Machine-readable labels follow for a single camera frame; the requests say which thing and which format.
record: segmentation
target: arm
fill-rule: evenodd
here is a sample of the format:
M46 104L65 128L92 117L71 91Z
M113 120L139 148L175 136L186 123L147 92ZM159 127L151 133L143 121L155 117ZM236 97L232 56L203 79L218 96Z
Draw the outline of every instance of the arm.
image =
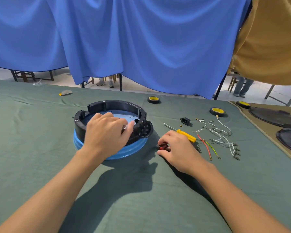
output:
M164 142L170 145L171 152L159 150L158 154L166 158L180 172L187 173L198 180L234 233L291 233L226 179L213 164L204 160L186 136L169 131L159 139L158 144Z
M87 124L82 149L0 226L0 233L58 232L91 173L127 143L134 124L130 123L121 134L123 125L127 125L127 121L114 118L111 113L95 114Z

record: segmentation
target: forearm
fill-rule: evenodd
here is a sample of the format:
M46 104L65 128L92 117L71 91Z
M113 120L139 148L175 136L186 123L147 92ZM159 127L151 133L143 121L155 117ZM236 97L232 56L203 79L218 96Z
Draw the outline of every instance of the forearm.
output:
M201 183L234 233L291 232L209 164L193 176Z
M100 162L79 151L39 192L1 226L1 232L57 232L82 186Z

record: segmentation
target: screwdriver handle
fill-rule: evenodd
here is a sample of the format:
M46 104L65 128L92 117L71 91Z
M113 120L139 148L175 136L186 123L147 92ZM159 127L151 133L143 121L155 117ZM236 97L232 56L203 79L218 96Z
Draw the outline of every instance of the screwdriver handle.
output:
M196 138L194 136L191 136L190 134L188 134L186 132L183 132L180 129L177 130L177 133L185 135L189 139L189 141L192 142L192 143L194 143L196 141Z

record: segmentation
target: jeans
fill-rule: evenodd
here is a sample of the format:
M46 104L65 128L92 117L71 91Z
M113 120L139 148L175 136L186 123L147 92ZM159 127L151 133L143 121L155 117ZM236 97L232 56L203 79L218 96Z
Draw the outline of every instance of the jeans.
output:
M237 76L236 78L238 79L238 83L236 84L234 94L245 95L246 92L249 90L250 86L252 85L252 83L254 82L254 80L247 79L247 78L241 77L241 76Z

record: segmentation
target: yellow screwdriver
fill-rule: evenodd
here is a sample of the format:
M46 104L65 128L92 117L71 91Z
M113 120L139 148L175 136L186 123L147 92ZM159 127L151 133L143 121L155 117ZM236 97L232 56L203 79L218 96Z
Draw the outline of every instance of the yellow screwdriver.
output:
M165 125L166 127L170 128L171 130L176 131L177 133L185 135L189 139L189 141L192 142L192 143L194 143L196 141L196 138L194 136L191 136L190 134L188 134L186 132L183 132L180 129L176 130L176 129L172 128L171 126L168 126L166 123L163 123L163 125Z

